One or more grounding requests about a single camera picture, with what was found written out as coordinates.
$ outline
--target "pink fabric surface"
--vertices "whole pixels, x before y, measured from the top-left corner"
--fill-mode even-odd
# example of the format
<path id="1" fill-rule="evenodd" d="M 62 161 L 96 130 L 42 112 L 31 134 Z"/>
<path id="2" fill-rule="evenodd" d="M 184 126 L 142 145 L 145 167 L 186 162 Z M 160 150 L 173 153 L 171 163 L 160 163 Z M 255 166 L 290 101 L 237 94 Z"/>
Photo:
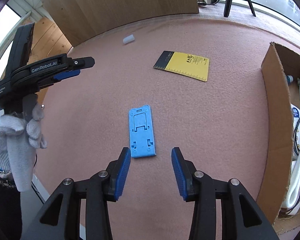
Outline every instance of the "pink fabric surface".
<path id="1" fill-rule="evenodd" d="M 135 41 L 122 39 L 130 34 Z M 212 178 L 238 178 L 256 199 L 268 151 L 268 108 L 261 63 L 271 33 L 217 20 L 147 21 L 74 48 L 95 66 L 49 88 L 35 173 L 49 193 L 67 177 L 82 180 L 129 146 L 128 112 L 149 104 L 157 156 L 132 159 L 122 197 L 108 203 L 114 239 L 188 239 L 194 203 L 179 195 L 171 149 Z M 210 59 L 202 82 L 153 68 L 164 50 Z M 217 238 L 221 239 L 220 208 Z"/>

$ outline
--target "yellow card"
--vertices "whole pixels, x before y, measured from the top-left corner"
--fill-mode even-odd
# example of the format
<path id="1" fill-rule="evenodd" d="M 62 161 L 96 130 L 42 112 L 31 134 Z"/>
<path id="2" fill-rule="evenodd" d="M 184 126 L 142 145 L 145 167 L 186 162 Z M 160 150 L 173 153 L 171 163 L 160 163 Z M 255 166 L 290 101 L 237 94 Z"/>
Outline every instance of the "yellow card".
<path id="1" fill-rule="evenodd" d="M 206 82 L 209 59 L 192 54 L 164 51 L 154 65 L 162 69 Z"/>

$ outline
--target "hand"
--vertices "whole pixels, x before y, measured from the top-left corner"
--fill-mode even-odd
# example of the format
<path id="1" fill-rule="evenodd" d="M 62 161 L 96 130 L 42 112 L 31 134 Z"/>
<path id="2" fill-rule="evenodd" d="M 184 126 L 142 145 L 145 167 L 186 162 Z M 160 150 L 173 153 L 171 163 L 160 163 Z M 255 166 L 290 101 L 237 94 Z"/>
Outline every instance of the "hand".
<path id="1" fill-rule="evenodd" d="M 31 187 L 36 149 L 47 147 L 41 134 L 43 117 L 38 104 L 29 123 L 13 115 L 0 116 L 0 177 L 13 179 L 20 192 Z"/>

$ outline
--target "blue logo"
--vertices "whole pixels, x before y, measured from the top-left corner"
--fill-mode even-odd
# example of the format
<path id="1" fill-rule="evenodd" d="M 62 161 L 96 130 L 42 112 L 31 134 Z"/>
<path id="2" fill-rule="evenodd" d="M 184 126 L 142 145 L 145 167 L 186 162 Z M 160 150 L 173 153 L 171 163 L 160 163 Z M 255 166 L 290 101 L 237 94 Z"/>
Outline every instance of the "blue logo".
<path id="1" fill-rule="evenodd" d="M 299 118 L 299 111 L 295 107 L 292 108 L 293 117 Z"/>

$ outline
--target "metal pin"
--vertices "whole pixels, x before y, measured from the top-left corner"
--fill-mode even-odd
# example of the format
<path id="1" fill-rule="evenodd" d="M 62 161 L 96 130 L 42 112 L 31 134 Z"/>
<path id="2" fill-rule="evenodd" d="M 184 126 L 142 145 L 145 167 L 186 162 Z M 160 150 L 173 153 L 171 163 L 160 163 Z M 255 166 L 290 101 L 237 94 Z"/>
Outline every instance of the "metal pin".
<path id="1" fill-rule="evenodd" d="M 99 177 L 104 178 L 104 177 L 106 177 L 106 176 L 108 176 L 108 171 L 100 171 L 100 172 L 99 172 Z"/>
<path id="2" fill-rule="evenodd" d="M 203 172 L 202 171 L 196 171 L 194 173 L 194 175 L 197 177 L 197 178 L 202 178 L 203 177 Z"/>
<path id="3" fill-rule="evenodd" d="M 234 186 L 238 186 L 240 184 L 240 181 L 238 179 L 231 179 L 231 184 Z"/>
<path id="4" fill-rule="evenodd" d="M 69 184 L 71 184 L 71 182 L 72 182 L 72 179 L 70 179 L 70 178 L 66 178 L 63 180 L 64 185 L 69 185 Z"/>

